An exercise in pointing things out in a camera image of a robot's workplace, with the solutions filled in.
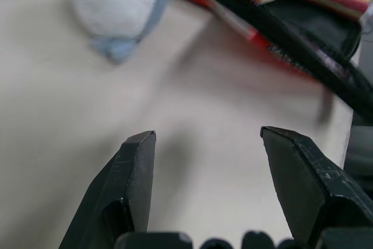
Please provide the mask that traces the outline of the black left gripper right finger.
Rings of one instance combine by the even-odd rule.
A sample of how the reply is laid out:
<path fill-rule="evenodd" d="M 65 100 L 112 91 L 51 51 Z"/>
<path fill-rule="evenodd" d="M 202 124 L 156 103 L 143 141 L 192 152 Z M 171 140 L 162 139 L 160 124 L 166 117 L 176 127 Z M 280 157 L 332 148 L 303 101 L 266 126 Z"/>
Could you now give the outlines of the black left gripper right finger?
<path fill-rule="evenodd" d="M 306 249 L 373 249 L 373 200 L 313 140 L 262 127 L 273 184 L 294 240 Z"/>

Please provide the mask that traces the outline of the black and red paddle case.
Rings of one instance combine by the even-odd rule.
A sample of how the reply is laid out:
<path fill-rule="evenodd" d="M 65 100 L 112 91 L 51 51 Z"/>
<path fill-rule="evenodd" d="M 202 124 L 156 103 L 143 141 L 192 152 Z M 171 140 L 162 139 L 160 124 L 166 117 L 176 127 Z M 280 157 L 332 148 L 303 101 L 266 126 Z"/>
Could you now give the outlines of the black and red paddle case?
<path fill-rule="evenodd" d="M 276 47 L 283 61 L 323 83 L 363 118 L 373 121 L 373 85 L 350 56 L 256 0 L 215 0 Z"/>

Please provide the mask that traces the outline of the white and blue plush toy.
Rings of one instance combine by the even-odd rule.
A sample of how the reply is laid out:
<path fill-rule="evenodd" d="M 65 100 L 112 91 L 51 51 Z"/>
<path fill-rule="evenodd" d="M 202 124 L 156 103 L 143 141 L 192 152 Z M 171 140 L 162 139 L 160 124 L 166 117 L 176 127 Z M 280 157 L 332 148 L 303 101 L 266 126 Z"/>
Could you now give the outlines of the white and blue plush toy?
<path fill-rule="evenodd" d="M 120 64 L 160 22 L 169 0 L 72 0 L 90 45 Z"/>

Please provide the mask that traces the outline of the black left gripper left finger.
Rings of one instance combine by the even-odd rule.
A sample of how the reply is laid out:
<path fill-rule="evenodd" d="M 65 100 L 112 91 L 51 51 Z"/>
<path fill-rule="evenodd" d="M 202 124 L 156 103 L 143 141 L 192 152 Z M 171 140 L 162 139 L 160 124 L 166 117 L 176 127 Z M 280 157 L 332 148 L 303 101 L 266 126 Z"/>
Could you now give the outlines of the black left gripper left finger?
<path fill-rule="evenodd" d="M 114 249 L 127 233 L 147 230 L 156 133 L 129 137 L 90 183 L 59 249 Z"/>

